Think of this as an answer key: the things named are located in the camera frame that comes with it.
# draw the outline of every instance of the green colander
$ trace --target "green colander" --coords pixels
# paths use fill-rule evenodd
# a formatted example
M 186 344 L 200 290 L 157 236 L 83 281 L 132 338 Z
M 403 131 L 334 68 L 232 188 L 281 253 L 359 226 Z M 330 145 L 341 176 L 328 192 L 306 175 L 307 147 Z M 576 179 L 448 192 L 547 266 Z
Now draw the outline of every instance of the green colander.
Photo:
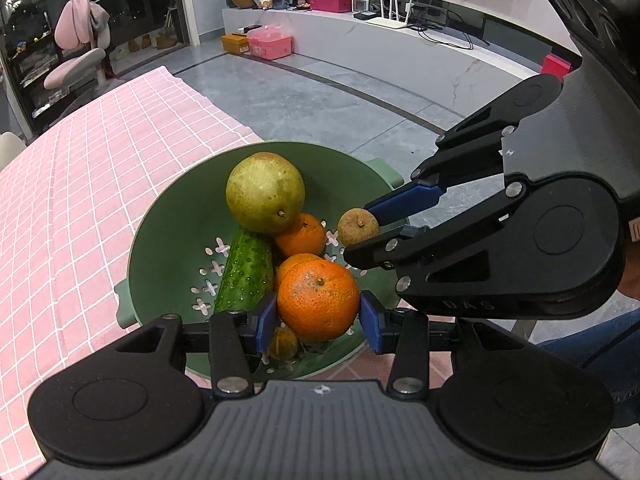
M 145 324 L 167 313 L 179 314 L 184 323 L 203 322 L 211 315 L 228 248 L 238 229 L 226 207 L 226 180 L 238 162 L 257 152 L 277 153 L 300 170 L 306 189 L 303 210 L 321 220 L 327 230 L 324 257 L 347 268 L 344 247 L 335 235 L 340 216 L 402 184 L 400 174 L 378 158 L 364 163 L 306 142 L 260 142 L 204 160 L 162 192 L 136 232 L 127 278 L 115 287 L 120 297 L 116 317 L 121 327 Z M 385 230 L 397 226 L 392 224 Z M 349 270 L 360 290 L 371 290 L 388 309 L 398 304 L 394 273 Z M 364 342 L 356 320 L 324 353 L 307 353 L 287 365 L 263 362 L 254 380 L 316 374 L 347 359 Z M 190 354 L 187 368 L 209 378 L 206 354 Z

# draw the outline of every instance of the tablecloth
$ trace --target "tablecloth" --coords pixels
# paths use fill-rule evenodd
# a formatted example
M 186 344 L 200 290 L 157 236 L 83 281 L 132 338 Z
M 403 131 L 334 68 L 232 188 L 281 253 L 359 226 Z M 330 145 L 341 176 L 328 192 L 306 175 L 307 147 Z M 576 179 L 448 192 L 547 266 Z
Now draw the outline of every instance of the tablecloth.
M 113 286 L 156 196 L 204 158 L 257 141 L 160 67 L 60 121 L 0 173 L 0 477 L 43 462 L 26 417 L 38 384 L 124 334 Z M 384 381 L 391 359 L 365 350 L 319 377 Z M 447 359 L 432 356 L 432 385 Z

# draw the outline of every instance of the blue denim pants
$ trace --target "blue denim pants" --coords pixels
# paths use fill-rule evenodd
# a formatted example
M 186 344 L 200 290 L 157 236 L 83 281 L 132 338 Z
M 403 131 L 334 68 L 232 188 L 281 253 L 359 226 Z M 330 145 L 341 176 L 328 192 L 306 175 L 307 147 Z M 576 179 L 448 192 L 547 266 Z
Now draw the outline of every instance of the blue denim pants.
M 638 320 L 640 309 L 538 346 L 580 367 L 592 354 Z M 585 371 L 598 378 L 613 397 L 614 428 L 640 422 L 640 330 L 612 346 L 591 362 Z

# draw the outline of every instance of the pink box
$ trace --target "pink box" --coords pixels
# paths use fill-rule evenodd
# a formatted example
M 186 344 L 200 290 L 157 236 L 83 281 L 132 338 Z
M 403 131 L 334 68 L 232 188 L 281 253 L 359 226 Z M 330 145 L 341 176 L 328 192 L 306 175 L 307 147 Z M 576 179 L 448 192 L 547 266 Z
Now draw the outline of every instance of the pink box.
M 350 12 L 351 0 L 309 0 L 311 10 L 325 12 Z
M 246 37 L 249 42 L 249 53 L 263 59 L 279 59 L 291 54 L 291 36 L 277 40 L 258 40 L 251 35 Z
M 562 79 L 569 72 L 571 72 L 571 63 L 556 56 L 555 54 L 549 54 L 545 57 L 542 63 L 541 74 L 553 74 L 558 79 Z

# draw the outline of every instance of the yellow box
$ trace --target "yellow box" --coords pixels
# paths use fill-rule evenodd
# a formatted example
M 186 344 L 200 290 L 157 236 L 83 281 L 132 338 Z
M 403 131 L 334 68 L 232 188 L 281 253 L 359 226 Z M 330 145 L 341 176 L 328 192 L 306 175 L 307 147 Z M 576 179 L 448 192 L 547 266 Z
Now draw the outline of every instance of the yellow box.
M 249 43 L 246 34 L 225 34 L 222 36 L 222 47 L 232 54 L 246 54 L 249 52 Z

